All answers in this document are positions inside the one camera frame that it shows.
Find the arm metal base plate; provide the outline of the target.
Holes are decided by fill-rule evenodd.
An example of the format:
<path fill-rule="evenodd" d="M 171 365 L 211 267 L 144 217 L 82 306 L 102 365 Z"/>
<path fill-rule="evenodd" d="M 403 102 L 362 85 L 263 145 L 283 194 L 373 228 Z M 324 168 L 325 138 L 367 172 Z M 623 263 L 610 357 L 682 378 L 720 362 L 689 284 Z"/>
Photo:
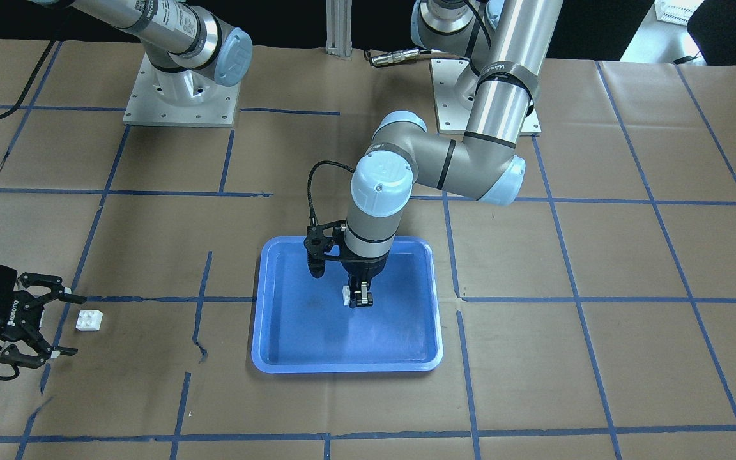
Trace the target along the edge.
<path fill-rule="evenodd" d="M 541 132 L 533 101 L 539 79 L 513 61 L 486 65 L 478 77 L 468 60 L 431 61 L 433 93 L 441 134 L 473 133 L 514 142 Z"/>
<path fill-rule="evenodd" d="M 241 86 L 221 86 L 192 70 L 164 72 L 145 55 L 123 122 L 145 127 L 232 128 Z"/>

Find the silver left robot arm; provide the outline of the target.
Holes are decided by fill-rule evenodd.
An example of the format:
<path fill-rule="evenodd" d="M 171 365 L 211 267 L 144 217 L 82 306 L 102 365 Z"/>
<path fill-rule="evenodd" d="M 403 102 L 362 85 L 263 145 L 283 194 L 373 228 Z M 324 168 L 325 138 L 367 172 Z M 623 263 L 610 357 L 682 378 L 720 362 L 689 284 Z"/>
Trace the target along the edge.
<path fill-rule="evenodd" d="M 515 149 L 539 99 L 539 73 L 563 3 L 418 1 L 411 37 L 468 60 L 459 94 L 470 107 L 461 140 L 427 133 L 409 111 L 385 116 L 351 175 L 351 206 L 333 229 L 348 272 L 346 303 L 370 307 L 371 282 L 385 267 L 413 185 L 508 206 L 526 165 Z"/>

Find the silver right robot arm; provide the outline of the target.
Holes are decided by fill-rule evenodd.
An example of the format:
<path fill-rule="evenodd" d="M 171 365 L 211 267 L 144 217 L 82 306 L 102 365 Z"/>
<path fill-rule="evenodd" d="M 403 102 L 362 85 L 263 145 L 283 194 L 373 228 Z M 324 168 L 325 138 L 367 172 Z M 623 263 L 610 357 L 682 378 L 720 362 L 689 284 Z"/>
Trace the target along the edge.
<path fill-rule="evenodd" d="M 146 127 L 230 128 L 240 83 L 253 58 L 253 41 L 201 6 L 181 1 L 43 1 L 75 8 L 138 38 L 145 56 L 126 105 L 123 122 Z M 0 364 L 38 369 L 77 350 L 53 346 L 41 334 L 53 300 L 82 305 L 61 277 L 17 273 L 0 265 Z"/>

